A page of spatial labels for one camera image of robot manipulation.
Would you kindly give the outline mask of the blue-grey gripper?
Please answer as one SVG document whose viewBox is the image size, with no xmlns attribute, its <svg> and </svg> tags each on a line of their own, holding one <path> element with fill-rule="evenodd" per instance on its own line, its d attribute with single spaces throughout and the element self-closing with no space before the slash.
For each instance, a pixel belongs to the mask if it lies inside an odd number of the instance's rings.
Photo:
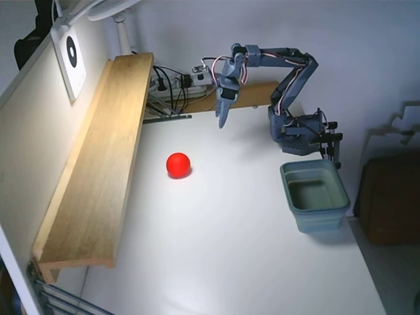
<svg viewBox="0 0 420 315">
<path fill-rule="evenodd" d="M 236 77 L 219 74 L 217 76 L 215 115 L 219 117 L 219 128 L 226 123 L 231 104 L 236 102 L 240 92 L 240 83 Z"/>
</svg>

